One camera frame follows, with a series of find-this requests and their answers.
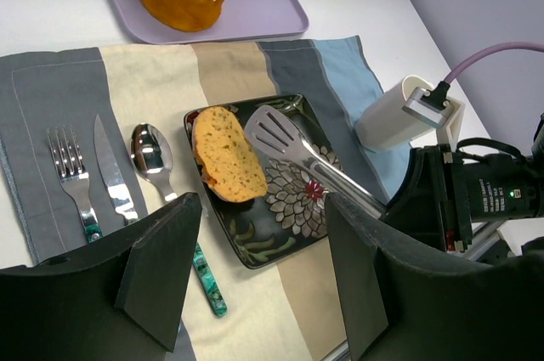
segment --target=cutlery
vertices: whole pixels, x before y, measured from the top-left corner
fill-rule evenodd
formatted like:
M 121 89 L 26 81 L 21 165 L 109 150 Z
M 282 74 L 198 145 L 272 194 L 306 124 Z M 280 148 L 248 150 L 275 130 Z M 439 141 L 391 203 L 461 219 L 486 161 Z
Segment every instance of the cutlery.
M 293 121 L 272 106 L 259 107 L 247 121 L 244 133 L 255 149 L 295 164 L 328 189 L 349 197 L 374 218 L 385 211 L 372 194 L 322 159 Z
M 166 202 L 177 198 L 170 185 L 172 151 L 166 138 L 156 127 L 147 123 L 137 125 L 131 137 L 130 153 L 136 171 L 159 189 Z M 198 242 L 193 256 L 193 266 L 213 312 L 223 317 L 227 313 L 227 306 Z
M 88 172 L 83 165 L 83 157 L 73 128 L 70 128 L 70 132 L 71 138 L 68 138 L 64 127 L 61 135 L 59 129 L 55 128 L 52 137 L 48 130 L 49 148 L 60 185 L 76 203 L 87 241 L 90 243 L 102 238 L 102 230 L 88 198 Z
M 108 136 L 105 134 L 100 115 L 96 115 L 94 119 L 94 150 L 96 151 L 100 174 L 108 189 L 108 195 L 110 195 L 116 213 L 125 218 L 125 225 L 135 223 L 138 221 L 138 213 L 134 209 L 133 199 L 122 178 L 121 170 L 117 165 Z

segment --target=cup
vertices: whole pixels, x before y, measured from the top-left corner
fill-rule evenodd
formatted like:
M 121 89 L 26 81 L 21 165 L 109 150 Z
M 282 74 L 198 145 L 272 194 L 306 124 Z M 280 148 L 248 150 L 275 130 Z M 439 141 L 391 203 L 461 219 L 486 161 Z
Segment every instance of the cup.
M 429 91 L 434 89 L 423 78 L 409 75 L 363 112 L 355 124 L 357 137 L 363 146 L 381 152 L 434 130 L 434 127 L 402 110 L 418 87 Z

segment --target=white table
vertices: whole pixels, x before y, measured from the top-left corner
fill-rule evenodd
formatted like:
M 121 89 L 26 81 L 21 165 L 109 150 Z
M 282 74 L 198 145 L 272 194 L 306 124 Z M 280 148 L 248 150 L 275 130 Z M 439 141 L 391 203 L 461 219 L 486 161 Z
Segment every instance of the white table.
M 410 0 L 300 0 L 310 19 L 308 38 L 359 35 L 370 67 L 385 89 L 417 74 L 438 82 L 449 71 L 440 51 Z M 129 43 L 107 0 L 0 0 L 0 55 L 60 51 Z M 461 88 L 450 94 L 467 110 L 461 138 L 487 137 Z M 433 135 L 416 145 L 435 143 Z M 0 268 L 31 265 L 5 178 L 0 175 Z

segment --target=green marbled spoon handle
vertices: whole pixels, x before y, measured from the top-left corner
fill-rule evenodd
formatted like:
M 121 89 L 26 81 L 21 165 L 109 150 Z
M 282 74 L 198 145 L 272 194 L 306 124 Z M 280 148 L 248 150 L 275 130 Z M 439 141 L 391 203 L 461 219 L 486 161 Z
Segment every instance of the green marbled spoon handle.
M 198 242 L 196 243 L 195 255 L 193 256 L 193 266 L 206 292 L 207 300 L 210 302 L 213 312 L 216 316 L 223 317 L 227 313 L 227 305 L 219 291 L 212 270 L 207 266 L 206 258 Z

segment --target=spoon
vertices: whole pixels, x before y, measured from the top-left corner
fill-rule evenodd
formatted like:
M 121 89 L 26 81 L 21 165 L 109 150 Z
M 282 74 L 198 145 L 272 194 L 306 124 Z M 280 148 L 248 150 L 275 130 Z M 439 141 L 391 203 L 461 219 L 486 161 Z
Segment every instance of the spoon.
M 156 127 L 140 123 L 134 128 L 130 140 L 130 158 L 138 174 L 159 189 L 165 202 L 178 198 L 170 185 L 172 151 Z M 227 306 L 198 242 L 193 256 L 193 266 L 213 312 L 223 317 L 227 313 Z

